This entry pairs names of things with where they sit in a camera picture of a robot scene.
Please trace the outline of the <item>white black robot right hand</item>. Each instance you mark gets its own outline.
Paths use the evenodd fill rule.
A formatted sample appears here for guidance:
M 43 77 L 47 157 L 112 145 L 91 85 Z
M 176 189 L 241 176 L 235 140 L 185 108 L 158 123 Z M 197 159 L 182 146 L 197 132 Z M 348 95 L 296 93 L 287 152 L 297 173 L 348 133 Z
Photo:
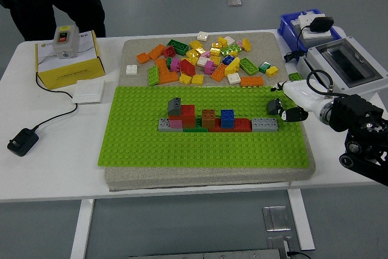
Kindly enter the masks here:
M 333 99 L 325 98 L 313 91 L 314 89 L 323 93 L 327 92 L 327 89 L 315 79 L 310 80 L 309 84 L 306 79 L 285 81 L 274 85 L 270 91 L 283 91 L 285 96 L 290 98 L 299 108 L 307 113 L 313 112 L 322 123 L 328 124 Z

